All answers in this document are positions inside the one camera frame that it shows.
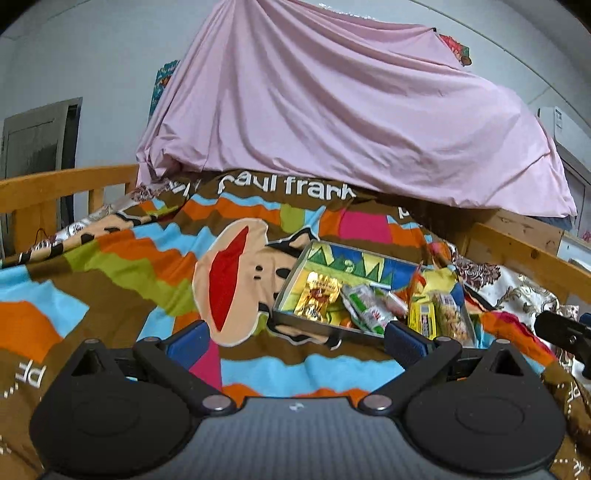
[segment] patterned bedding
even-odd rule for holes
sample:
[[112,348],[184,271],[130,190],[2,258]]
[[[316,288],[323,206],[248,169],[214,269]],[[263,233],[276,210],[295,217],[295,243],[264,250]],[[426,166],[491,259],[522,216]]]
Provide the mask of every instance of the patterned bedding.
[[[398,363],[375,348],[267,323],[301,249],[321,238],[425,265],[433,264],[430,244],[452,257],[403,208],[335,181],[230,171],[135,195],[1,265],[3,478],[42,471],[28,421],[86,338],[124,348],[203,319],[212,341],[191,372],[238,404],[256,395],[348,395],[356,403],[402,373]],[[480,346],[508,338],[538,372],[556,361],[513,315],[466,300]]]

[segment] gray door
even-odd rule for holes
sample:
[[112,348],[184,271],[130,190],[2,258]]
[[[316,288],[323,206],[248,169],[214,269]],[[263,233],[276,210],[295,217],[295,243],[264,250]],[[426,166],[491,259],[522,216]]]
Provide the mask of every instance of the gray door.
[[[66,116],[68,107],[74,101],[53,103],[4,120],[0,180],[61,169]],[[15,252],[10,215],[2,215],[0,222],[4,253],[12,255]]]

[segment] bed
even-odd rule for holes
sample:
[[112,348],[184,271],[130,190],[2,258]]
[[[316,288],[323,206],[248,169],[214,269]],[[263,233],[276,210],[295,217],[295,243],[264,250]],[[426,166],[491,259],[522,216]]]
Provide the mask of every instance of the bed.
[[[88,337],[123,348],[204,319],[210,348],[191,372],[238,404],[256,395],[345,395],[355,403],[400,374],[378,349],[308,335],[269,318],[290,267],[313,238],[415,263],[434,261],[428,244],[449,260],[488,255],[558,292],[561,303],[569,294],[591,301],[591,275],[557,258],[551,241],[540,245],[555,232],[508,212],[448,211],[445,233],[453,249],[409,213],[431,210],[430,218],[441,221],[442,213],[433,213],[438,206],[413,207],[410,199],[335,181],[238,170],[180,174],[146,190],[134,188],[136,176],[137,166],[121,165],[0,182],[0,205],[13,215],[15,249],[23,252],[4,259],[0,269],[0,470],[10,478],[40,473],[28,419],[53,375]],[[132,200],[102,207],[103,192],[116,184]],[[57,200],[80,192],[88,192],[89,212],[102,213],[71,237],[30,250],[40,229],[56,233]],[[338,195],[328,201],[328,192]],[[517,238],[532,238],[536,226],[535,245]],[[224,294],[212,296],[217,291]],[[489,312],[494,305],[483,307],[485,300],[466,300],[478,316],[479,346],[509,338],[538,372],[557,363],[556,352],[527,325],[507,312]]]

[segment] pink sheet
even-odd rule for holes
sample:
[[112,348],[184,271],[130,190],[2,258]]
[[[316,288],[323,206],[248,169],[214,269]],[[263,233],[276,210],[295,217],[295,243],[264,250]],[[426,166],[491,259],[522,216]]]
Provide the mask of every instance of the pink sheet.
[[139,182],[230,168],[460,207],[576,215],[556,147],[511,90],[432,28],[296,0],[223,0],[138,147]]

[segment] metal screw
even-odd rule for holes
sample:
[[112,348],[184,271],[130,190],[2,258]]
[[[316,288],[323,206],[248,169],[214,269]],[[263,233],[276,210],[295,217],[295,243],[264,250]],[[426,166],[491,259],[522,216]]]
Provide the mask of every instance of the metal screw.
[[363,399],[363,404],[370,410],[382,411],[392,405],[392,400],[385,395],[368,395]]
[[209,395],[203,400],[203,406],[212,411],[226,410],[231,405],[232,400],[225,395]]

